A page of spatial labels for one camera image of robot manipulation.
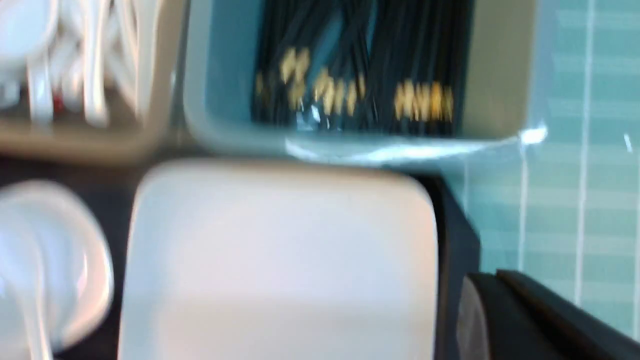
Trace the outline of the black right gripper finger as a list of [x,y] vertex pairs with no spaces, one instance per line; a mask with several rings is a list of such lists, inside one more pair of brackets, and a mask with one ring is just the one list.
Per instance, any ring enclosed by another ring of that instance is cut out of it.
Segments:
[[637,341],[518,271],[462,281],[457,319],[462,360],[637,360]]

